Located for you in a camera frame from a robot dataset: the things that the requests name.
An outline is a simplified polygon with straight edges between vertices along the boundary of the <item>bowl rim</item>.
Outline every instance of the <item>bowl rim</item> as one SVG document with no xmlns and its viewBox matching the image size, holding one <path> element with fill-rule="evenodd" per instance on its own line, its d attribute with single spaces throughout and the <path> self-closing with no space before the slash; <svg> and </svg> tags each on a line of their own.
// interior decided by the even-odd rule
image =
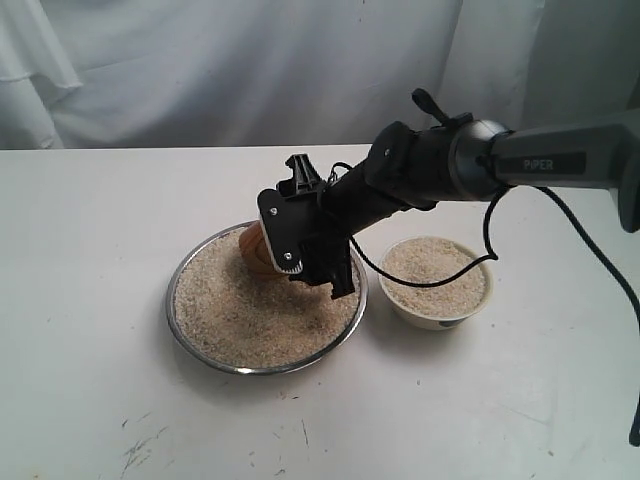
<svg viewBox="0 0 640 480">
<path fill-rule="evenodd" d="M 219 362 L 214 360 L 211 357 L 208 357 L 204 353 L 202 353 L 195 345 L 193 345 L 187 336 L 182 332 L 180 325 L 178 324 L 175 310 L 175 295 L 178 287 L 178 282 L 180 280 L 180 276 L 184 269 L 191 263 L 191 261 L 200 253 L 200 251 L 205 248 L 210 243 L 227 236 L 231 232 L 235 230 L 239 230 L 241 228 L 247 228 L 251 225 L 253 221 L 243 222 L 232 227 L 225 228 L 224 230 L 219 231 L 218 233 L 210 236 L 198 246 L 196 246 L 189 254 L 180 262 L 178 267 L 176 268 L 173 276 L 171 277 L 171 281 L 169 282 L 169 286 L 167 288 L 167 293 L 165 295 L 165 312 L 167 316 L 167 321 L 169 323 L 169 329 L 173 333 L 173 336 L 177 340 L 178 344 L 184 348 L 189 354 L 193 357 L 197 358 L 204 364 L 209 367 L 215 368 L 217 370 L 226 372 L 226 373 L 234 373 L 238 375 L 275 375 L 281 373 L 289 373 L 294 372 L 296 370 L 300 370 L 302 368 L 308 367 L 309 365 L 314 364 L 330 351 L 335 349 L 340 344 L 344 343 L 347 338 L 351 336 L 351 334 L 355 331 L 356 327 L 362 320 L 362 316 L 364 315 L 365 307 L 367 306 L 367 297 L 369 293 L 369 284 L 367 282 L 367 275 L 364 269 L 364 265 L 362 264 L 360 258 L 356 255 L 356 253 L 351 250 L 351 259 L 352 263 L 355 265 L 355 272 L 358 276 L 358 282 L 360 286 L 360 293 L 358 298 L 358 308 L 356 309 L 353 317 L 345 327 L 345 329 L 338 335 L 331 343 L 317 351 L 316 353 L 303 358 L 302 360 L 298 360 L 297 362 L 288 363 L 285 365 L 279 365 L 276 367 L 262 367 L 262 368 L 250 368 L 250 367 L 237 367 L 234 365 L 229 365 L 227 363 Z"/>
<path fill-rule="evenodd" d="M 445 238 L 445 237 L 439 237 L 437 235 L 415 235 L 413 237 L 408 237 L 408 238 L 404 238 L 402 240 L 399 240 L 397 242 L 395 242 L 394 244 L 392 244 L 390 247 L 388 247 L 385 252 L 382 254 L 382 257 L 380 257 L 380 266 L 383 267 L 385 260 L 387 258 L 387 256 L 389 255 L 389 253 L 391 252 L 391 250 L 393 250 L 395 247 L 397 247 L 398 245 L 401 245 L 405 242 L 408 242 L 409 240 L 416 240 L 416 239 L 421 239 L 421 238 L 429 238 L 429 239 L 437 239 L 437 240 L 445 240 L 447 242 L 451 242 L 455 245 L 455 247 L 457 249 L 459 249 L 461 252 L 469 255 L 471 257 L 471 260 L 475 260 L 476 258 L 479 257 L 479 255 L 474 252 L 472 249 L 470 249 L 469 247 L 467 247 L 466 245 L 461 244 L 460 242 L 456 242 L 455 240 L 451 240 L 450 238 Z M 414 310 L 410 307 L 407 307 L 403 304 L 401 304 L 399 301 L 397 301 L 394 296 L 391 294 L 391 292 L 388 290 L 387 286 L 385 285 L 385 278 L 378 274 L 378 283 L 380 284 L 380 288 L 382 289 L 382 291 L 384 292 L 385 296 L 399 309 L 410 313 L 411 315 L 415 315 L 416 317 L 422 318 L 424 320 L 431 320 L 434 322 L 453 322 L 456 320 L 464 320 L 465 318 L 468 318 L 472 315 L 475 315 L 476 313 L 478 313 L 480 310 L 482 310 L 484 307 L 486 307 L 487 303 L 489 303 L 489 299 L 491 298 L 491 294 L 493 293 L 493 276 L 491 274 L 491 270 L 489 269 L 489 267 L 487 266 L 486 262 L 481 263 L 480 265 L 478 265 L 478 267 L 480 268 L 480 270 L 482 270 L 482 273 L 484 275 L 485 278 L 485 292 L 484 295 L 482 296 L 482 300 L 480 301 L 480 303 L 478 303 L 478 305 L 476 305 L 476 307 L 469 311 L 468 313 L 464 313 L 462 315 L 455 315 L 452 317 L 436 317 L 433 315 L 425 315 L 424 313 L 418 312 L 417 310 Z"/>
</svg>

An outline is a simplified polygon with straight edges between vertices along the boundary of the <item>orange object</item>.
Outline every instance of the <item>orange object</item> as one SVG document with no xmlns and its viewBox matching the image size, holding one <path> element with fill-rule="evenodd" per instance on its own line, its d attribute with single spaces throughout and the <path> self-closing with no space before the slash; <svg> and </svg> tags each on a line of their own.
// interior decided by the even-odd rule
<svg viewBox="0 0 640 480">
<path fill-rule="evenodd" d="M 285 276 L 273 268 L 260 222 L 253 222 L 242 232 L 238 246 L 244 263 L 254 277 L 260 280 L 275 280 Z"/>
</svg>

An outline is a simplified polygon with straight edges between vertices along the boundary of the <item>uncooked rice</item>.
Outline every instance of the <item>uncooked rice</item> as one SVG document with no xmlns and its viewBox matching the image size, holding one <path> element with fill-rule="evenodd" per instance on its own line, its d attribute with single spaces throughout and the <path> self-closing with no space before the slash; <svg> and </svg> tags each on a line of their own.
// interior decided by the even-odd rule
<svg viewBox="0 0 640 480">
<path fill-rule="evenodd" d="M 288 365 L 322 350 L 349 324 L 356 293 L 331 299 L 331 285 L 252 278 L 238 248 L 243 228 L 204 247 L 180 275 L 176 320 L 207 357 L 234 367 Z"/>
<path fill-rule="evenodd" d="M 473 258 L 455 243 L 421 237 L 402 242 L 386 256 L 383 268 L 392 275 L 416 283 L 443 280 L 467 266 Z M 479 267 L 452 283 L 435 288 L 413 288 L 382 279 L 394 300 L 414 312 L 434 318 L 451 318 L 472 312 L 482 301 L 486 279 Z"/>
</svg>

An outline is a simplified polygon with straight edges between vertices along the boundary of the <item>white table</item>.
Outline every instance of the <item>white table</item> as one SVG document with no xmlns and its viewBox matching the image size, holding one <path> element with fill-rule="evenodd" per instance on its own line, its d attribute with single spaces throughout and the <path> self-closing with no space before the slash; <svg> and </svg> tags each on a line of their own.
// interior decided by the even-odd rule
<svg viewBox="0 0 640 480">
<path fill-rule="evenodd" d="M 498 207 L 494 297 L 458 330 L 406 326 L 370 276 L 357 332 L 301 372 L 230 376 L 174 344 L 163 297 L 185 254 L 255 218 L 289 154 L 326 175 L 366 151 L 0 152 L 0 478 L 637 479 L 636 320 L 532 189 Z M 640 290 L 640 235 L 609 195 L 561 194 Z M 481 251 L 484 208 L 399 213 L 359 238 L 373 258 L 419 233 Z"/>
</svg>

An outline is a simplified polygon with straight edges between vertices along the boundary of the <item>white bowl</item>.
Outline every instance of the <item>white bowl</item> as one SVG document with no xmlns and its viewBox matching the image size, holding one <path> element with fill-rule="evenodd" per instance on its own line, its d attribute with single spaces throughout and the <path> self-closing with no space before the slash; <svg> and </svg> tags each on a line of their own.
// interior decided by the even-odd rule
<svg viewBox="0 0 640 480">
<path fill-rule="evenodd" d="M 382 260 L 380 262 L 380 265 L 384 265 L 385 260 L 387 258 L 387 255 L 389 255 L 389 252 L 393 248 L 395 248 L 398 245 L 400 245 L 402 243 L 405 243 L 405 242 L 407 242 L 409 240 L 414 240 L 416 238 L 437 238 L 437 239 L 440 239 L 440 240 L 446 240 L 448 242 L 453 243 L 461 252 L 464 252 L 469 257 L 471 257 L 471 259 L 475 260 L 476 258 L 478 258 L 478 255 L 473 250 L 470 250 L 469 248 L 465 247 L 464 245 L 459 244 L 458 242 L 455 242 L 453 240 L 449 240 L 448 238 L 441 238 L 441 237 L 433 237 L 433 236 L 423 235 L 423 236 L 420 236 L 420 237 L 407 238 L 405 240 L 402 240 L 400 242 L 397 242 L 397 243 L 391 245 L 387 249 L 387 251 L 384 253 L 384 255 L 382 256 Z M 489 271 L 489 267 L 487 267 L 486 262 L 483 262 L 483 263 L 481 263 L 480 265 L 478 265 L 475 268 L 479 268 L 482 271 L 482 274 L 484 275 L 484 279 L 485 279 L 485 291 L 484 291 L 484 295 L 482 297 L 482 300 L 470 312 L 465 313 L 464 315 L 459 315 L 459 316 L 454 316 L 454 317 L 433 317 L 433 316 L 428 316 L 428 315 L 420 313 L 420 312 L 418 312 L 416 310 L 413 310 L 413 309 L 411 309 L 409 307 L 406 307 L 406 306 L 402 305 L 399 301 L 397 301 L 393 297 L 391 292 L 389 292 L 389 290 L 387 289 L 386 285 L 384 284 L 384 281 L 383 281 L 384 277 L 382 277 L 382 275 L 378 275 L 378 281 L 380 282 L 380 287 L 382 288 L 382 291 L 384 292 L 385 296 L 391 302 L 391 306 L 393 307 L 395 312 L 402 319 L 404 319 L 405 321 L 409 322 L 412 325 L 415 325 L 416 327 L 425 328 L 427 330 L 448 330 L 450 328 L 457 327 L 462 322 L 464 322 L 467 318 L 469 318 L 472 315 L 478 313 L 489 302 L 489 298 L 491 297 L 491 292 L 493 291 L 493 279 L 491 277 L 491 272 Z"/>
</svg>

